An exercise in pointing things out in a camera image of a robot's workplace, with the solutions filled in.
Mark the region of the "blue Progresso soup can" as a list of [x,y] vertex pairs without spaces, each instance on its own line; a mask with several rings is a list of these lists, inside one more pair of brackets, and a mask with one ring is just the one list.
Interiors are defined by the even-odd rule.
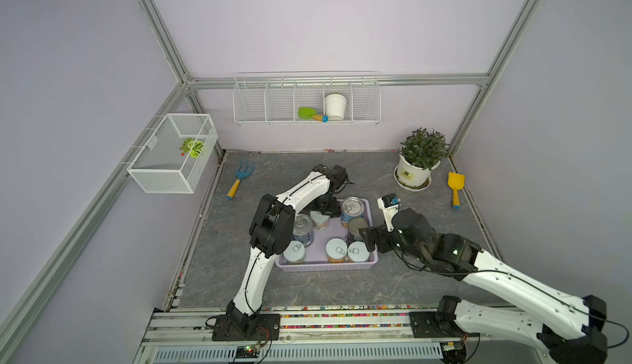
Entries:
[[348,197],[341,202],[341,225],[347,229],[351,220],[363,218],[365,215],[365,204],[357,197]]

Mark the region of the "pink labelled white-lid can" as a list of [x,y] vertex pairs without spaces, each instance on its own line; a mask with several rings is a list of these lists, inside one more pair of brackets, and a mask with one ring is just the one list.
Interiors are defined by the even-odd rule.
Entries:
[[310,218],[313,221],[314,224],[314,229],[316,230],[325,230],[329,227],[329,224],[331,222],[331,217],[330,216],[326,216],[320,212],[316,212],[316,211],[311,211],[309,214]]

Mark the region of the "dark labelled tin can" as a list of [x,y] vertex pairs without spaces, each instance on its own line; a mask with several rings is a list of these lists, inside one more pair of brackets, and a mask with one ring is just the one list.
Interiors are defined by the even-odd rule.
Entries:
[[363,217],[355,217],[354,219],[350,220],[347,226],[347,241],[363,241],[363,237],[360,231],[362,229],[367,229],[368,227],[369,224],[367,220],[365,220]]

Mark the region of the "yellow corn can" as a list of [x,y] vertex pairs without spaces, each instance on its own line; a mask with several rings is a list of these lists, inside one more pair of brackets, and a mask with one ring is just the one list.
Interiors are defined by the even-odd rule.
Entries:
[[342,238],[332,238],[325,246],[325,253],[329,263],[343,263],[347,258],[347,242]]
[[370,259],[370,252],[363,241],[354,241],[347,247],[347,258],[352,263],[365,263]]

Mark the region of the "dark blue tin can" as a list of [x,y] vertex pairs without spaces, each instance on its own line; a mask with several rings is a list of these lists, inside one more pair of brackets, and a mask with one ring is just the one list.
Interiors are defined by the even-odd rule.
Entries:
[[308,247],[314,242],[314,222],[307,214],[297,214],[293,227],[293,240]]

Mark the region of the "green labelled white-lid can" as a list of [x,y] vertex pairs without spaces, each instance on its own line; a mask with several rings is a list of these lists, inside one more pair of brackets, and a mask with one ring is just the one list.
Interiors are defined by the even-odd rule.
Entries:
[[283,258],[288,265],[301,265],[306,259],[306,248],[300,241],[293,240],[283,252]]

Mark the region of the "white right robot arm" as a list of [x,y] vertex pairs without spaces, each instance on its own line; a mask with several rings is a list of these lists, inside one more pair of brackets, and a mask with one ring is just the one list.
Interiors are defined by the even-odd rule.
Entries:
[[475,242],[439,234],[411,210],[385,210],[385,223],[360,229],[368,250],[390,251],[409,267],[452,278],[492,293],[513,309],[478,306],[444,296],[428,326],[443,336],[490,334],[531,346],[557,363],[604,363],[608,356],[607,304],[573,296],[511,268]]

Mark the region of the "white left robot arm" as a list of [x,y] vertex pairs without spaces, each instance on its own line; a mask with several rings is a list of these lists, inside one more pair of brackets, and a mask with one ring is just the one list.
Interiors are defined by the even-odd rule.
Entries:
[[263,292],[276,260],[289,247],[296,216],[303,210],[339,217],[336,194],[349,183],[345,168],[315,166],[302,181],[277,194],[265,194],[251,222],[250,257],[245,276],[225,314],[212,316],[214,342],[240,342],[279,339],[281,316],[263,313]]

